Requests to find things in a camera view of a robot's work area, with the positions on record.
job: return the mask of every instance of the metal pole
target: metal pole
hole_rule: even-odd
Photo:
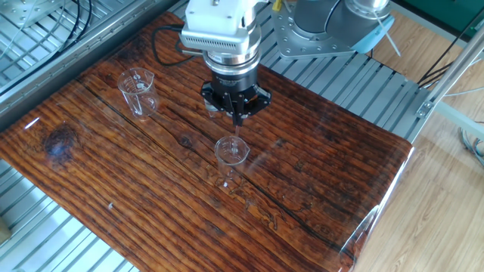
[[[427,99],[417,111],[417,116],[427,118],[435,105],[454,86],[469,65],[484,49],[484,27],[481,27],[474,37],[467,43],[461,54],[454,60],[436,87],[427,96]]]

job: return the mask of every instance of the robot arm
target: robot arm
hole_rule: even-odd
[[[234,125],[242,125],[245,118],[271,103],[271,92],[257,85],[261,30],[254,11],[257,3],[267,1],[190,0],[185,12],[187,23],[180,40],[188,48],[201,50],[205,64],[212,70],[212,81],[201,90],[206,108],[226,112]],[[384,20],[388,29],[393,22],[388,3],[389,0],[299,0],[295,12],[286,16],[287,21],[275,20],[276,24],[284,23],[284,27],[275,30],[276,36],[284,37],[279,46],[288,48],[293,44],[298,49],[281,50],[281,55],[313,58],[365,53],[386,31],[380,29],[377,20]],[[285,52],[298,55],[287,56]]]
[[[271,102],[257,85],[261,30],[254,6],[267,0],[190,0],[181,31],[184,46],[203,52],[212,81],[201,90],[208,110],[229,115],[234,125]]]

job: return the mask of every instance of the white cable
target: white cable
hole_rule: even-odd
[[[59,18],[57,19],[57,21],[55,22],[55,25],[54,27],[52,27],[46,34],[45,36],[40,39],[34,46],[32,46],[32,48],[35,48],[37,47],[38,45],[40,45],[41,43],[43,43],[45,40],[47,40],[49,38],[49,36],[59,27],[59,25],[61,24],[61,20],[64,18],[64,12],[66,10],[66,1],[67,0],[64,0],[64,3],[62,5],[62,11],[60,12],[60,15],[59,15]],[[44,59],[48,60],[49,58],[51,58],[57,51],[59,51],[61,47],[58,47],[56,50],[52,51],[48,56],[46,56],[47,58],[44,57]]]
[[[377,12],[373,11],[373,14],[375,15],[375,17],[377,18],[377,21],[378,23],[380,24],[381,28],[383,29],[383,31],[385,31],[385,36],[388,38],[388,40],[390,41],[390,44],[392,44],[393,46],[393,49],[395,49],[395,52],[396,54],[401,57],[402,54],[400,54],[400,50],[396,47],[396,44],[395,42],[393,42],[393,39],[392,37],[390,37],[390,34],[388,34],[388,29],[383,25],[383,23],[381,22],[380,18],[378,17],[377,15]]]
[[[480,91],[480,90],[484,90],[484,87],[475,88],[475,89],[472,89],[472,90],[469,90],[469,91],[462,91],[462,92],[455,93],[455,94],[446,94],[446,95],[444,95],[444,97],[457,96],[457,95],[461,95],[461,94],[469,94],[471,92]]]
[[[5,56],[5,54],[7,54],[7,51],[10,49],[10,47],[12,46],[12,44],[14,43],[14,40],[15,38],[17,37],[17,35],[22,32],[23,30],[23,27],[27,24],[27,22],[29,22],[29,19],[30,19],[30,15],[32,15],[32,11],[34,9],[34,7],[37,5],[37,1],[36,0],[35,2],[33,2],[33,5],[32,5],[32,8],[30,9],[30,12],[29,12],[29,15],[27,15],[27,18],[25,19],[25,23],[19,28],[19,30],[17,31],[17,33],[15,33],[14,37],[12,38],[12,40],[10,41],[10,43],[8,43],[7,45],[7,48],[3,51],[2,55],[0,55],[0,60]]]
[[[287,0],[282,0],[282,2],[284,3],[284,6],[286,6],[286,9],[289,11],[289,13],[293,12],[293,10],[290,9],[289,3],[287,3]]]

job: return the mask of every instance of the wood grain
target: wood grain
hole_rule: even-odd
[[[204,108],[209,70],[201,59],[162,67],[149,49],[153,29],[171,23],[159,17],[24,116],[2,134],[2,158],[141,270],[350,269],[340,250],[411,145],[261,67],[274,103],[244,122],[249,166],[222,182],[213,146],[234,129]],[[167,62],[184,58],[176,39],[157,36]],[[149,120],[117,90],[135,66],[156,74],[162,102]]]
[[[417,81],[450,41],[399,13],[392,14],[396,22],[390,34],[402,57],[385,39],[375,48],[374,57]],[[454,47],[439,66],[454,60],[460,51]],[[482,87],[483,73],[483,62],[473,65],[450,92]],[[471,119],[484,120],[482,92],[444,101]],[[355,272],[484,271],[482,166],[464,149],[458,127],[438,113],[427,121],[414,146],[415,153]]]

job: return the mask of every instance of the transparent cup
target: transparent cup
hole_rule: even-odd
[[[154,74],[143,68],[124,71],[118,88],[135,117],[145,118],[158,110],[160,97],[154,87]]]
[[[217,142],[215,156],[219,161],[219,171],[224,181],[241,178],[249,152],[249,146],[239,137],[227,136]]]

